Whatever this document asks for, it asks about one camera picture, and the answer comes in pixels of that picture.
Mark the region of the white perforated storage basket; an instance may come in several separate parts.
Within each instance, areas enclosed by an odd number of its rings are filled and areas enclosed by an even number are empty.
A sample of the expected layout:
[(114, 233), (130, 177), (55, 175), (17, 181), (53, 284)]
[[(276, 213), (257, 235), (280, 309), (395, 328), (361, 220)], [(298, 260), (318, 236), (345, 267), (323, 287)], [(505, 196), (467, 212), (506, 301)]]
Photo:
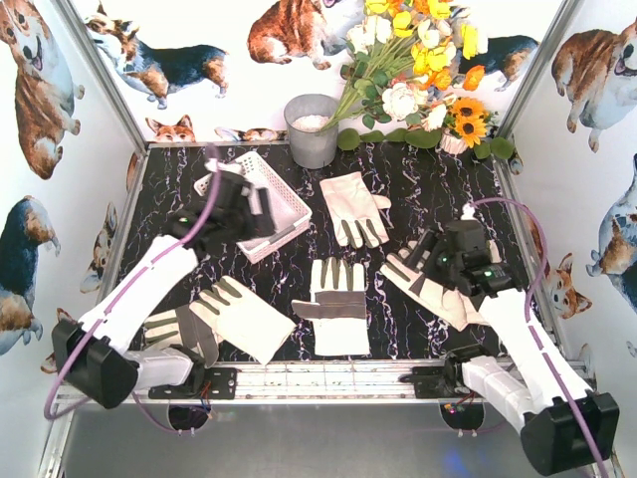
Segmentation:
[(311, 209), (257, 152), (223, 167), (214, 209), (195, 236), (210, 253), (235, 243), (256, 264), (309, 229)]

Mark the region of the white glove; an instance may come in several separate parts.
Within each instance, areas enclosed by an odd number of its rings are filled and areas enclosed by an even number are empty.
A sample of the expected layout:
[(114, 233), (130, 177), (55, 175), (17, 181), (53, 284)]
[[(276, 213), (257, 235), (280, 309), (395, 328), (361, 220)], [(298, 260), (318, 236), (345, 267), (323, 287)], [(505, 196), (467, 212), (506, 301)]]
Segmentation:
[(389, 241), (379, 211), (389, 209), (391, 201), (372, 194), (360, 171), (324, 179), (319, 186), (339, 246), (377, 248)]
[(263, 365), (273, 359), (296, 327), (291, 319), (230, 276), (202, 290), (189, 309), (214, 334)]

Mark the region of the grey-palm glove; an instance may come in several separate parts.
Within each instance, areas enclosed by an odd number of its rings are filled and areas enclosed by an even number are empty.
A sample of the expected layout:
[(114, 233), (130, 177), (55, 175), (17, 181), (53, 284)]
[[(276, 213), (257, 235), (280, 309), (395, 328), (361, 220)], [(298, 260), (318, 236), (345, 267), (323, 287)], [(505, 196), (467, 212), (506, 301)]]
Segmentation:
[(219, 358), (222, 339), (213, 331), (206, 317), (197, 315), (190, 305), (148, 317), (143, 323), (143, 348), (163, 350), (169, 346), (183, 346), (213, 366)]
[(487, 326), (487, 320), (467, 296), (457, 290), (445, 289), (427, 278), (423, 272), (415, 272), (403, 263), (414, 245), (415, 242), (410, 241), (407, 247), (396, 253), (389, 253), (380, 273), (407, 297), (459, 332), (469, 325)]
[(293, 300), (293, 312), (312, 323), (315, 354), (354, 357), (370, 354), (365, 268), (343, 259), (313, 260), (308, 301)]

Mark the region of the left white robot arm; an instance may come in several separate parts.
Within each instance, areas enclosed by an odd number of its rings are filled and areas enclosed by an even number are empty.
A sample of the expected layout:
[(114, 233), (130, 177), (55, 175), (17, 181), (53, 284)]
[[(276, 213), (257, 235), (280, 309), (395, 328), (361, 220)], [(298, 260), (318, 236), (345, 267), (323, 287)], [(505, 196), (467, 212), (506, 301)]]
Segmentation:
[(61, 320), (52, 341), (58, 377), (105, 409), (146, 388), (192, 391), (218, 359), (218, 335), (188, 307), (154, 323), (148, 317), (219, 243), (275, 232), (271, 184), (239, 166), (208, 176), (200, 203), (172, 213), (138, 264), (78, 321)]

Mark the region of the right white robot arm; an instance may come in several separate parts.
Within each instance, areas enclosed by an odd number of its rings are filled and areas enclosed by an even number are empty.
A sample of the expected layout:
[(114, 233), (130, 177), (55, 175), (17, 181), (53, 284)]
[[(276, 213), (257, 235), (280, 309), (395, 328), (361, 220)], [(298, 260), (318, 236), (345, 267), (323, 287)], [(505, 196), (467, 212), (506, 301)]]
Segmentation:
[(531, 315), (515, 271), (497, 256), (476, 220), (454, 220), (409, 242), (400, 265), (414, 276), (411, 290), (427, 285), (459, 294), (495, 331), (517, 368), (504, 370), (479, 347), (451, 352), (446, 379), (485, 398), (516, 430), (523, 451), (542, 476), (609, 460), (619, 407), (597, 393), (571, 367)]

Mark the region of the grey metal bucket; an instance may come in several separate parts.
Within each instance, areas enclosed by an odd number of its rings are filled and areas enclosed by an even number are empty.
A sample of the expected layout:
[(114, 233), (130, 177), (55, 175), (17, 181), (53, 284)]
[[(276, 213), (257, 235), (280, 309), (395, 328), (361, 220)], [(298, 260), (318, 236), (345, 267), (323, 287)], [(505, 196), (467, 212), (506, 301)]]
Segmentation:
[(338, 126), (329, 123), (337, 101), (322, 94), (305, 94), (291, 99), (284, 119), (293, 160), (306, 169), (328, 166), (335, 157)]

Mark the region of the sunflower pot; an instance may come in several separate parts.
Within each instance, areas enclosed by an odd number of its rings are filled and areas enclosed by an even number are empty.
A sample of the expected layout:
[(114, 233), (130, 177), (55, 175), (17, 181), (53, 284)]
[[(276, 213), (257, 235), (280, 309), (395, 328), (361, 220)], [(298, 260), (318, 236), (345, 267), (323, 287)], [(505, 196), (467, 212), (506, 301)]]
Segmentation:
[(478, 99), (457, 97), (444, 103), (447, 108), (438, 147), (449, 154), (482, 147), (497, 129), (499, 114)]

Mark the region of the artificial flower bouquet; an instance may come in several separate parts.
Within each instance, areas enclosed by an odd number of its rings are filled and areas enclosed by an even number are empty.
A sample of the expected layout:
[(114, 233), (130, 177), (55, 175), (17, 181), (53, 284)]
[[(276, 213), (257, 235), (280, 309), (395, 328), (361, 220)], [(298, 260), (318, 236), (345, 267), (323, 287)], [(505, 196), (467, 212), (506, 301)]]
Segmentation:
[(403, 121), (431, 130), (455, 101), (460, 62), (487, 53), (489, 39), (455, 1), (366, 1), (345, 44), (345, 84), (324, 128), (360, 118), (369, 129)]

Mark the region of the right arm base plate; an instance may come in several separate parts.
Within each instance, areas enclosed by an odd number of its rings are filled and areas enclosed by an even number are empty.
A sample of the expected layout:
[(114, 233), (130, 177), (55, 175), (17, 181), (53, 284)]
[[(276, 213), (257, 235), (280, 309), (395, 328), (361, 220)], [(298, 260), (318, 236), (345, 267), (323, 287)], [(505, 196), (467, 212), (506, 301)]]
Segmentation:
[(411, 376), (417, 398), (462, 398), (466, 395), (472, 395), (477, 399), (483, 398), (459, 383), (448, 382), (441, 366), (416, 366), (412, 368)]

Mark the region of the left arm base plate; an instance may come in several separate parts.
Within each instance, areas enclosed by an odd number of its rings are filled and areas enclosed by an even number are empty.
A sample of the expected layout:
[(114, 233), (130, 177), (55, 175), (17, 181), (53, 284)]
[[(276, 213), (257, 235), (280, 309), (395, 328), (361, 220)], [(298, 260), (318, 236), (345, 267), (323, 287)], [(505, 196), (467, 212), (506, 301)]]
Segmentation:
[(150, 399), (222, 399), (235, 397), (238, 371), (233, 367), (211, 367), (194, 369), (179, 385), (152, 387)]

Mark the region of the aluminium front rail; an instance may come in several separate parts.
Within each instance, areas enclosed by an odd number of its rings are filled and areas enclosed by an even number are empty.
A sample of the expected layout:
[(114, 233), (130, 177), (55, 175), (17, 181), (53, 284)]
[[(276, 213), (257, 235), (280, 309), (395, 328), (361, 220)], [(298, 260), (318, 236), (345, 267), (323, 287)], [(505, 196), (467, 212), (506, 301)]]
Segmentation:
[[(259, 402), (394, 402), (400, 400), (455, 400), (460, 398), (417, 398), (411, 382), (416, 366), (441, 366), (441, 359), (421, 360), (328, 360), (282, 361), (260, 365), (255, 362), (222, 362), (213, 367), (233, 367), (237, 373), (235, 397)], [(128, 385), (122, 378), (110, 378), (107, 393), (96, 399), (105, 408), (132, 400), (136, 393), (144, 402), (194, 402), (198, 399), (150, 399), (152, 387), (168, 385), (142, 378)]]

